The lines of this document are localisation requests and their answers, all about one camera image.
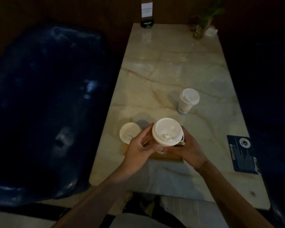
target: hand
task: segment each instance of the hand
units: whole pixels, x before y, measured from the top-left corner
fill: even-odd
[[[182,128],[184,132],[184,142],[186,144],[182,147],[164,147],[163,150],[181,156],[187,163],[193,166],[196,171],[198,171],[201,166],[209,160],[195,138],[189,134],[185,127],[182,126]]]
[[[148,140],[150,136],[152,136],[153,125],[154,123],[151,123],[135,138],[131,139],[129,147],[125,153],[125,159],[120,165],[120,167],[130,175],[140,170],[150,155],[162,146],[154,139],[144,144],[144,142]]]

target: person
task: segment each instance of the person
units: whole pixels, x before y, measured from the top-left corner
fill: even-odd
[[[125,191],[126,181],[143,167],[153,152],[161,147],[154,141],[144,144],[151,136],[152,126],[153,123],[131,140],[121,165],[99,186],[90,188],[87,196],[58,220],[54,228],[99,227],[102,224],[110,207]],[[164,147],[164,150],[181,156],[203,177],[228,226],[273,227],[224,178],[184,127],[183,131],[185,145]],[[146,216],[133,215],[127,218],[125,214],[123,215],[123,219],[119,219],[119,226],[118,222],[115,222],[118,220],[117,216],[110,227],[167,227]]]

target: blue leather seat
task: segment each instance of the blue leather seat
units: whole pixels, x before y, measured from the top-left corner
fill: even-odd
[[[0,57],[0,206],[88,187],[121,59],[103,35],[34,27]]]
[[[285,36],[263,38],[227,57],[242,113],[271,202],[285,226]]]

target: cup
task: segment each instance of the cup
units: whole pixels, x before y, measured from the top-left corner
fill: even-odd
[[[184,115],[199,102],[199,94],[194,89],[184,89],[180,93],[180,100],[178,103],[177,111]]]
[[[141,132],[141,130],[141,127],[136,123],[128,122],[124,124],[119,131],[120,139],[124,143],[130,144],[131,139],[136,137]]]
[[[184,132],[181,125],[172,118],[159,119],[152,127],[152,136],[159,144],[164,146],[175,146],[184,141]]]

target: tiled floor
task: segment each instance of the tiled floor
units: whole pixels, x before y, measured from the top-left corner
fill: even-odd
[[[111,209],[109,210],[109,214],[120,214],[125,206],[125,203],[131,198],[131,195],[131,192],[122,195],[111,207]],[[42,203],[63,207],[72,207],[76,203],[78,203],[84,196],[85,193],[73,195],[72,197],[60,200],[47,200],[43,201]],[[161,202],[165,210],[173,214],[176,218],[178,218],[186,227],[228,227],[216,203],[166,196],[161,197]],[[49,228],[53,224],[53,221],[0,212],[0,228]]]

